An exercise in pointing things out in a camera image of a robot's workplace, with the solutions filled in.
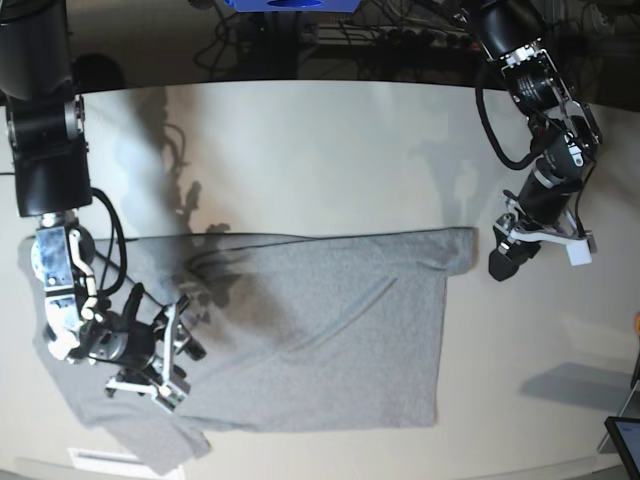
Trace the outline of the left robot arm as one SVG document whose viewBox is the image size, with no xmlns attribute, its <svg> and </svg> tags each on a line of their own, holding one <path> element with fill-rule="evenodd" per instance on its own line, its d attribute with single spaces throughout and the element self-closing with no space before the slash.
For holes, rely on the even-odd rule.
<svg viewBox="0 0 640 480">
<path fill-rule="evenodd" d="M 493 225 L 489 274 L 499 282 L 512 278 L 545 242 L 563 246 L 573 266 L 591 263 L 593 234 L 579 205 L 602 133 L 544 45 L 542 17 L 529 1 L 461 1 L 458 17 L 485 56 L 475 102 L 489 144 L 503 166 L 528 173 L 518 193 L 504 193 L 507 210 Z M 506 154 L 489 120 L 484 87 L 491 75 L 527 120 L 531 141 L 519 160 Z"/>
</svg>

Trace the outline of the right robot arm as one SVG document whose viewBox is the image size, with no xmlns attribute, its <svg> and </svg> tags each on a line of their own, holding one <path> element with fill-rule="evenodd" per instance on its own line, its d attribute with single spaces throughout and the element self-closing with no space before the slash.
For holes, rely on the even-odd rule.
<svg viewBox="0 0 640 480">
<path fill-rule="evenodd" d="M 133 287 L 122 313 L 109 309 L 125 280 L 127 251 L 112 203 L 90 182 L 65 2 L 2 2 L 1 93 L 18 213 L 39 221 L 33 270 L 44 287 L 50 354 L 142 373 L 173 372 L 169 363 L 177 353 L 203 359 L 204 347 L 181 325 L 179 308 L 165 309 L 150 324 L 137 320 L 142 285 Z M 117 235 L 120 266 L 108 288 L 98 285 L 94 242 L 76 216 L 93 200 L 106 207 Z"/>
</svg>

